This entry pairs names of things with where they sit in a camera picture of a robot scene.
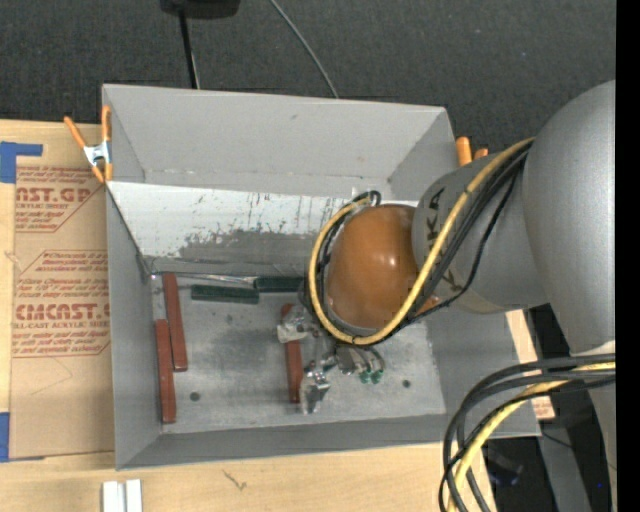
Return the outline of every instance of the orange clip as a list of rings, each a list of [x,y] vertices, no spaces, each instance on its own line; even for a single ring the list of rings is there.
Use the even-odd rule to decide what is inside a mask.
[[[481,148],[478,149],[474,154],[473,154],[473,159],[477,160],[478,158],[484,158],[485,156],[487,156],[489,154],[489,150],[487,148]]]
[[[91,171],[100,183],[105,179],[110,181],[113,178],[113,163],[111,162],[111,108],[108,105],[102,107],[102,143],[97,146],[87,146],[87,142],[78,130],[78,127],[69,116],[64,117],[64,124],[71,131],[73,140],[76,141],[80,149],[87,156],[91,164]],[[98,167],[98,160],[104,160],[104,174]]]
[[[460,167],[471,163],[471,143],[467,137],[458,137],[456,139],[456,150],[458,151],[458,164]]]

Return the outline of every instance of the black power cord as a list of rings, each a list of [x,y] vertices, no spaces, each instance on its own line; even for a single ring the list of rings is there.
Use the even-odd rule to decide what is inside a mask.
[[[462,503],[462,499],[458,490],[455,488],[455,481],[452,473],[452,469],[454,464],[460,460],[462,457],[466,447],[473,441],[475,436],[479,433],[481,428],[493,417],[493,415],[497,414],[497,411],[504,408],[505,405],[509,403],[516,403],[519,401],[529,400],[531,398],[536,398],[538,394],[530,395],[528,397],[517,397],[507,404],[496,409],[493,413],[485,417],[485,419],[474,429],[472,434],[468,437],[464,435],[464,423],[465,418],[468,412],[482,400],[494,396],[498,393],[502,393],[504,391],[510,389],[516,389],[525,385],[535,384],[539,382],[551,382],[557,380],[569,380],[570,384],[566,384],[561,388],[556,388],[546,393],[541,393],[540,396],[548,396],[555,393],[567,393],[567,392],[575,392],[584,389],[590,389],[593,387],[598,387],[602,385],[608,385],[615,381],[615,371],[613,370],[595,370],[590,372],[570,372],[566,371],[568,368],[584,366],[586,364],[599,364],[606,362],[615,361],[615,356],[591,356],[591,357],[568,357],[568,358],[557,358],[543,361],[536,361],[534,363],[527,363],[523,365],[517,365],[513,367],[506,368],[499,372],[496,372],[489,377],[483,379],[480,383],[478,383],[465,397],[462,405],[458,412],[454,415],[451,420],[449,427],[445,433],[444,444],[443,444],[443,463],[447,470],[445,471],[445,475],[441,482],[441,489],[439,493],[439,502],[441,508],[444,507],[444,498],[443,498],[443,489],[445,482],[448,484],[450,489],[450,494],[452,499],[456,502],[457,506],[461,511],[465,511],[466,508]],[[522,372],[531,371],[531,370],[550,370],[551,373],[545,375],[535,375],[530,377],[521,377],[510,379],[506,382],[500,382],[507,377],[517,375]],[[581,382],[585,379],[593,379],[598,377],[599,380],[595,382],[588,383],[579,383],[575,384],[575,382]],[[451,447],[453,443],[454,437],[457,435],[459,451],[456,457],[451,457]],[[469,472],[470,478],[468,477],[468,481],[470,483],[471,491],[474,494],[476,500],[478,501],[481,509],[489,510],[486,502],[482,497],[482,494],[477,487],[477,483],[473,477],[473,473]]]
[[[200,89],[200,77],[196,68],[196,58],[191,48],[191,38],[189,37],[189,25],[187,24],[187,15],[184,9],[178,13],[180,20],[180,32],[182,33],[182,43],[184,45],[184,55],[187,58],[187,67],[189,68],[189,82],[192,89]]]

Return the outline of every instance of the black wire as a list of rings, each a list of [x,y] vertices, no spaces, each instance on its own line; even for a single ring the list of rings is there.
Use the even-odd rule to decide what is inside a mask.
[[[573,450],[573,446],[571,446],[569,443],[565,443],[564,441],[560,441],[560,439],[556,439],[553,436],[550,436],[549,434],[547,434],[546,432],[542,432],[542,436],[546,437],[547,439],[549,439],[550,441],[553,441],[554,443],[559,444],[560,446],[564,446],[565,448],[570,448]]]
[[[602,386],[608,386],[613,382],[615,382],[615,371],[613,373],[613,376],[602,378],[595,382],[588,382],[586,384],[582,383],[578,385],[576,385],[575,382],[570,382],[565,384],[562,388],[558,388],[558,389],[562,389],[564,393],[569,393],[569,392],[575,392],[575,391],[583,391],[585,389],[594,389]],[[500,409],[502,409],[506,405],[510,405],[510,402],[507,402],[506,404],[503,404],[502,406],[494,409],[488,416],[485,417],[485,419],[483,419],[480,423],[478,423],[478,425],[476,425],[476,427],[474,428],[473,432],[469,435],[469,437],[466,437],[464,433],[465,422],[464,421],[461,422],[458,425],[457,432],[456,432],[457,439],[458,439],[458,449],[459,450],[466,449],[466,447],[469,444],[469,439],[474,439],[479,434],[480,430],[484,428],[486,423],[488,423],[488,421],[491,420],[500,411]],[[469,483],[469,488],[471,489],[471,493],[475,497],[476,502],[480,506],[480,509],[482,510],[482,512],[491,512],[491,509],[489,508],[489,505],[487,504],[487,502],[484,499],[484,496],[482,495],[482,491],[478,486],[478,482],[476,481],[475,476],[473,474],[473,470],[471,468],[469,468],[469,471],[467,472],[466,476],[467,476],[467,482]]]
[[[579,376],[579,374],[581,374],[582,372],[574,372],[574,373]],[[609,384],[611,384],[613,382],[615,382],[615,376],[607,377],[607,378],[600,378],[598,381],[595,381],[595,382],[588,382],[588,383],[581,382],[581,383],[578,383],[578,384],[568,383],[568,384],[564,385],[561,388],[552,389],[552,390],[548,390],[548,391],[544,391],[544,392],[540,392],[540,393],[534,393],[534,394],[526,396],[526,397],[516,397],[514,399],[511,399],[511,400],[505,402],[504,404],[502,404],[501,406],[497,407],[496,409],[494,409],[491,413],[489,413],[487,416],[485,416],[483,418],[483,420],[476,426],[476,428],[474,428],[473,432],[469,436],[467,436],[467,438],[464,440],[463,443],[461,443],[460,449],[458,450],[458,452],[456,453],[456,455],[453,458],[450,457],[452,437],[451,437],[451,439],[446,438],[445,439],[445,447],[444,447],[444,450],[443,450],[445,472],[444,472],[444,475],[443,475],[442,480],[440,482],[440,488],[439,488],[439,492],[438,492],[438,502],[439,502],[441,510],[446,510],[446,507],[444,505],[444,484],[446,482],[448,487],[449,487],[449,492],[451,494],[451,497],[454,500],[454,502],[456,503],[456,506],[458,507],[458,509],[461,512],[466,512],[467,511],[467,508],[464,505],[464,502],[463,502],[462,497],[461,497],[461,495],[459,493],[459,490],[457,489],[457,487],[455,485],[455,477],[453,476],[453,471],[452,471],[453,467],[462,458],[466,448],[469,446],[469,444],[471,442],[473,442],[473,439],[479,434],[479,432],[482,430],[482,428],[489,421],[491,421],[491,419],[493,417],[495,417],[495,415],[498,414],[504,407],[509,406],[511,404],[515,404],[515,403],[531,400],[531,399],[534,399],[534,398],[538,398],[538,397],[541,397],[541,396],[549,396],[549,395],[554,394],[554,393],[571,393],[571,392],[576,392],[576,391],[583,391],[585,389],[592,389],[592,388],[595,388],[595,387],[601,387],[601,386],[604,386],[604,385],[609,385]],[[460,420],[462,420],[462,422],[463,422],[462,424],[464,425],[464,417],[462,417],[458,421],[460,421]],[[474,497],[478,501],[478,504],[481,506],[481,508],[483,508],[482,504],[484,504],[486,506],[486,502],[484,502],[484,498],[482,497],[482,493],[479,490],[479,488],[477,487],[477,483],[475,482],[475,479],[473,479],[473,477],[472,477],[472,481],[474,482],[475,486],[472,486],[471,490],[472,490],[472,492],[474,494]]]
[[[520,164],[524,162],[524,159],[526,158],[526,155],[529,152],[531,144],[533,144],[533,142],[530,142],[527,145],[520,148],[520,150],[516,152],[514,155],[512,155],[502,165],[500,169],[497,169],[494,172],[494,174],[490,178],[488,178],[487,183],[482,188],[482,190],[477,194],[476,199],[473,201],[469,209],[469,212],[465,215],[465,218],[463,219],[460,228],[454,234],[446,251],[444,251],[444,253],[441,254],[440,260],[436,264],[436,268],[431,278],[429,279],[429,281],[425,283],[425,286],[421,292],[422,298],[416,300],[416,302],[413,304],[412,308],[410,309],[409,313],[407,314],[407,317],[405,317],[405,319],[402,322],[400,322],[400,324],[398,324],[398,326],[395,329],[393,329],[384,338],[378,340],[375,344],[382,343],[383,341],[389,339],[391,336],[394,336],[401,329],[404,329],[405,327],[416,322],[417,320],[429,314],[435,313],[436,311],[444,307],[451,305],[451,303],[453,303],[456,299],[458,299],[463,293],[465,293],[468,290],[468,288],[471,286],[473,282],[473,279],[475,278],[476,272],[480,265],[480,260],[482,257],[482,253],[484,251],[484,247],[487,243],[487,240],[489,239],[493,231],[493,228],[495,227],[498,221],[500,214],[504,210],[504,207],[509,197],[511,196],[511,193],[513,192],[515,181],[517,179],[518,173],[521,170]],[[494,214],[491,218],[491,221],[489,222],[489,225],[485,230],[485,233],[483,234],[482,240],[478,246],[478,251],[477,251],[474,263],[472,265],[471,273],[469,274],[469,278],[467,279],[466,284],[463,286],[462,290],[454,297],[451,297],[450,299],[434,306],[433,308],[430,308],[427,311],[418,314],[417,311],[419,311],[423,307],[425,302],[428,300],[428,298],[434,292],[435,288],[438,286],[440,280],[444,276],[444,273],[447,271],[449,265],[451,264],[451,261],[453,260],[458,249],[460,248],[460,245],[468,235],[469,231],[471,230],[476,220],[484,210],[485,206],[495,196],[496,192],[504,186],[504,184],[506,183],[506,180],[509,177],[512,177],[511,184],[509,185],[509,188],[507,189],[506,193],[502,197],[502,200],[496,207]]]
[[[296,27],[293,21],[291,21],[289,16],[287,16],[287,14],[284,12],[284,9],[280,7],[280,5],[278,4],[278,2],[276,2],[276,0],[269,0],[269,1],[271,2],[271,5],[273,5],[275,10],[278,11],[278,14],[280,15],[280,17],[286,22],[287,25],[289,25],[289,28],[295,34],[298,40],[302,43],[302,46],[304,46],[304,49],[307,51],[307,53],[311,57],[311,60],[313,60],[313,63],[318,68],[318,71],[320,71],[320,73],[322,74],[324,81],[326,82],[327,86],[331,90],[331,94],[333,94],[334,98],[336,99],[340,98],[340,96],[338,96],[338,92],[336,91],[336,88],[333,86],[333,83],[329,78],[329,75],[324,70],[324,67],[322,67],[322,64],[320,63],[320,59],[318,59],[315,52],[312,50],[311,46],[309,46],[309,43],[307,43],[302,33],[298,30],[298,27]]]
[[[361,201],[362,199],[365,199],[367,197],[369,198],[370,206],[378,206],[382,201],[382,194],[380,194],[380,192],[378,192],[377,190],[368,190],[352,198],[348,203],[344,204],[339,211],[342,211],[353,203],[357,203],[358,201]],[[340,231],[340,228],[342,228],[349,217],[350,215],[345,215],[341,217],[333,226],[331,226],[331,229],[325,235],[325,238],[322,241],[322,246],[319,250],[320,257],[318,258],[318,264],[316,266],[316,288],[318,290],[318,297],[320,297],[320,308],[325,315],[327,315],[328,312],[324,301],[324,273],[329,261],[331,260],[331,253],[329,249],[331,248],[334,238]],[[317,315],[313,308],[310,308],[310,311],[317,319]]]
[[[447,467],[449,464],[449,457],[451,453],[451,445],[453,443],[454,434],[457,430],[460,422],[464,422],[464,418],[466,414],[478,403],[482,400],[495,395],[497,393],[501,393],[504,391],[508,391],[513,388],[522,387],[523,385],[529,385],[539,382],[545,381],[556,381],[561,380],[567,372],[557,372],[549,375],[536,375],[530,377],[523,377],[519,379],[511,379],[506,382],[499,382],[509,376],[516,375],[522,372],[531,371],[531,370],[542,370],[542,369],[565,369],[570,366],[583,366],[586,364],[596,364],[596,363],[608,363],[615,361],[614,355],[606,355],[606,356],[582,356],[582,357],[563,357],[542,361],[534,361],[532,363],[525,363],[520,365],[511,366],[509,368],[505,368],[498,372],[495,372],[492,375],[484,378],[481,382],[479,382],[474,388],[467,394],[465,399],[463,400],[460,408],[454,415],[451,420],[447,431],[445,433],[444,442],[443,442],[443,465]],[[569,372],[568,380],[582,380],[582,377],[585,377],[585,373],[583,372]]]
[[[458,250],[460,249],[462,242],[465,240],[465,238],[469,234],[469,231],[474,226],[476,220],[478,219],[480,214],[484,211],[484,208],[489,203],[489,201],[504,186],[504,184],[506,183],[507,179],[509,179],[509,177],[517,176],[517,174],[522,170],[521,164],[524,163],[524,160],[529,152],[529,149],[531,148],[531,144],[533,144],[533,142],[530,142],[529,144],[523,146],[522,148],[520,148],[518,152],[512,155],[511,158],[509,158],[502,165],[500,169],[497,169],[494,172],[494,174],[490,178],[488,178],[488,181],[485,184],[485,186],[482,188],[481,191],[479,191],[479,193],[476,196],[476,199],[473,201],[469,209],[469,212],[467,213],[467,215],[465,215],[465,218],[463,219],[461,226],[454,233],[444,254],[440,256],[440,260],[438,261],[437,266],[434,269],[433,274],[431,275],[431,278],[425,283],[424,289],[422,290],[422,297],[420,300],[416,301],[416,304],[412,309],[412,313],[413,313],[412,316],[416,316],[415,314],[417,313],[417,311],[419,311],[420,308],[422,308],[424,303],[429,299],[431,294],[435,291],[436,287],[438,286],[442,277],[444,276],[444,273],[448,270],[451,262],[453,261],[453,258],[455,257]],[[506,199],[508,199],[510,194],[511,192],[505,195]],[[495,225],[496,220],[497,220],[497,216],[494,215],[494,219],[492,220],[493,225]],[[488,235],[490,233],[491,233],[491,230],[487,230],[485,232],[487,239],[489,238]]]
[[[189,25],[187,25],[187,16],[184,9],[180,9],[178,13],[180,19],[180,32],[182,33],[182,43],[184,45],[184,54],[187,58],[187,67],[189,68],[189,81],[192,89],[200,89],[200,78],[196,69],[196,59],[191,49],[191,39],[189,38]]]
[[[475,259],[473,261],[473,265],[471,266],[471,272],[469,273],[469,277],[467,278],[467,282],[464,284],[464,286],[462,287],[462,289],[453,297],[450,297],[449,299],[441,302],[440,304],[428,309],[427,311],[424,311],[422,313],[419,313],[417,315],[414,315],[410,320],[409,323],[413,323],[421,318],[424,318],[425,316],[431,315],[433,313],[435,313],[436,311],[449,307],[453,302],[455,302],[456,300],[458,300],[471,286],[471,284],[473,283],[473,280],[476,277],[476,273],[478,272],[478,267],[480,266],[480,261],[482,260],[482,254],[484,252],[484,248],[487,244],[487,241],[489,240],[489,237],[491,236],[491,233],[493,232],[493,228],[495,227],[496,223],[498,222],[498,218],[500,217],[500,214],[502,213],[502,211],[504,210],[504,207],[507,204],[507,201],[509,200],[509,197],[511,196],[516,180],[518,178],[518,175],[515,174],[511,180],[511,183],[509,184],[509,188],[507,189],[506,193],[504,194],[504,196],[502,197],[502,200],[500,201],[500,203],[498,204],[498,207],[496,208],[493,217],[491,218],[491,221],[489,222],[489,225],[487,226],[487,229],[485,230],[484,234],[482,235],[482,239],[480,240],[480,243],[478,244],[478,250],[476,252],[476,256]]]

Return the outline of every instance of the wooden surface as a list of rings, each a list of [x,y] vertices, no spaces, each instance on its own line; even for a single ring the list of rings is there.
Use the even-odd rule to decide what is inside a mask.
[[[139,478],[145,512],[437,511],[440,450],[432,444],[124,472],[112,469],[112,453],[13,462],[0,465],[0,508],[97,512],[102,482]],[[478,464],[475,470],[490,498],[486,473]]]

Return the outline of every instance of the brown sphere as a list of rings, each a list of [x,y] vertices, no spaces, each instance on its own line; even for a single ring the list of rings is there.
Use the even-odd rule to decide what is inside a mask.
[[[407,298],[418,267],[411,248],[414,208],[366,207],[345,222],[329,263],[326,301],[343,322],[381,329]],[[430,301],[422,310],[430,307]]]

